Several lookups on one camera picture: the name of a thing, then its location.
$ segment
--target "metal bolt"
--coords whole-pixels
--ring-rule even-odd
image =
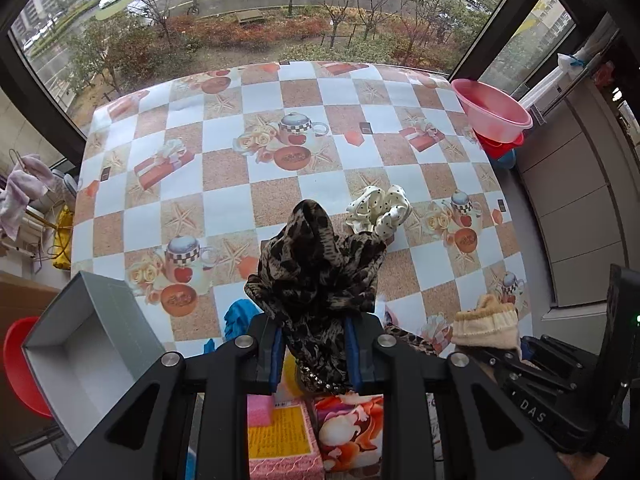
[[[389,334],[380,334],[378,344],[384,348],[391,348],[396,344],[396,338]]]
[[[249,348],[249,346],[254,344],[254,338],[250,335],[239,335],[236,337],[235,343],[238,348]]]
[[[466,354],[463,354],[462,352],[455,352],[451,354],[451,362],[458,368],[464,368],[469,364],[469,357],[467,357]]]
[[[167,352],[160,358],[160,362],[164,366],[175,366],[180,362],[180,354],[177,352]]]

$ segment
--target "checkered tablecloth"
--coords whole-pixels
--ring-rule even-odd
[[[297,171],[276,164],[273,142],[266,146],[290,112],[329,130],[311,136],[308,163]],[[406,134],[416,128],[436,132],[434,144],[416,150]],[[177,169],[150,185],[147,171],[162,163]],[[516,301],[521,332],[530,333],[508,205],[456,95],[437,76],[291,62],[167,81],[95,111],[80,177],[72,271],[127,280],[159,340],[186,356],[202,353],[209,338],[222,342],[225,313],[245,298],[260,242],[280,231],[300,199],[320,203],[342,232],[349,202],[366,186],[391,184],[404,188],[413,211],[380,269],[377,313],[386,309],[446,350],[454,313],[493,292]],[[451,217],[454,194],[468,197],[461,210],[471,226]],[[456,237],[463,227],[477,237],[462,241],[472,244],[466,251]],[[159,299],[176,237],[197,240],[206,280],[196,307],[180,317]]]

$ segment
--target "gray box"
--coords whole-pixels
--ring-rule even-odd
[[[51,413],[77,446],[164,353],[129,286],[82,270],[22,348]]]

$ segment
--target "window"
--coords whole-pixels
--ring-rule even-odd
[[[548,14],[535,9],[548,2]],[[480,81],[513,93],[555,49],[574,22],[558,0],[539,0],[520,28],[482,74]]]
[[[448,74],[499,1],[29,0],[12,31],[88,134],[94,111],[121,97],[258,62],[348,60]]]

